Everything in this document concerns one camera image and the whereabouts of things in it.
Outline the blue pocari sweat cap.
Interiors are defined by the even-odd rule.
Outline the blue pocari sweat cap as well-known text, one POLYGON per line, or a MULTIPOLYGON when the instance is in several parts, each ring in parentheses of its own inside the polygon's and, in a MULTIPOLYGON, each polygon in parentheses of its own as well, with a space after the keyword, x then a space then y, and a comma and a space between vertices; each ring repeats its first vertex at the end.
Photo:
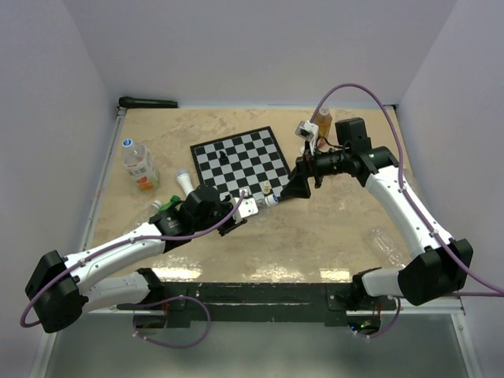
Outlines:
POLYGON ((271 208, 279 204, 279 199, 275 194, 270 194, 264 197, 264 204, 266 208, 271 208))

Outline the amber drink bottle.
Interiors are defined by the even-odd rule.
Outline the amber drink bottle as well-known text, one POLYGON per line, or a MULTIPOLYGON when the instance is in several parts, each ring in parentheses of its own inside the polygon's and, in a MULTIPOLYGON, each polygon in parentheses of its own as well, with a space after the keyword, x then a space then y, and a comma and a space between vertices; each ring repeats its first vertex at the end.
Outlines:
POLYGON ((327 142, 332 125, 330 109, 327 106, 322 106, 317 113, 312 116, 310 122, 318 126, 317 147, 321 148, 327 142))

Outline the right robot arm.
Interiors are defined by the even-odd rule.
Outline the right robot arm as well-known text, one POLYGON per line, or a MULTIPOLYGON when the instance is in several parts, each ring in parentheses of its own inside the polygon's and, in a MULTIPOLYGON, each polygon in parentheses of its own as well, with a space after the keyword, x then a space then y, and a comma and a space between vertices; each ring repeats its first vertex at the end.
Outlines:
POLYGON ((335 129, 341 149, 320 152, 318 127, 309 121, 298 125, 295 133, 307 150, 296 159, 281 199, 309 198, 309 178, 320 187, 326 176, 349 174, 386 210, 412 257, 402 269, 376 268, 354 275, 349 300, 359 309, 369 309, 380 296, 391 295, 419 306, 461 290, 473 257, 469 241, 454 239, 437 223, 410 191, 392 152, 385 146, 372 147, 363 119, 338 121, 335 129))

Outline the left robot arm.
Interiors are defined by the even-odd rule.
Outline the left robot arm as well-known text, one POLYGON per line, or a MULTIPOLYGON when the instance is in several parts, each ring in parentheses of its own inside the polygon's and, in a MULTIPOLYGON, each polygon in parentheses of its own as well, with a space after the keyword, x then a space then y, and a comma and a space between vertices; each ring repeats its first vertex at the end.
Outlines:
POLYGON ((174 250, 217 231, 226 235, 246 223, 249 192, 221 198, 214 187, 200 186, 176 205, 158 210, 149 220, 122 236, 66 256, 56 250, 44 254, 28 280, 29 303, 20 315, 20 326, 43 327, 58 332, 95 309, 119 304, 158 307, 163 290, 148 275, 113 274, 147 258, 174 250))

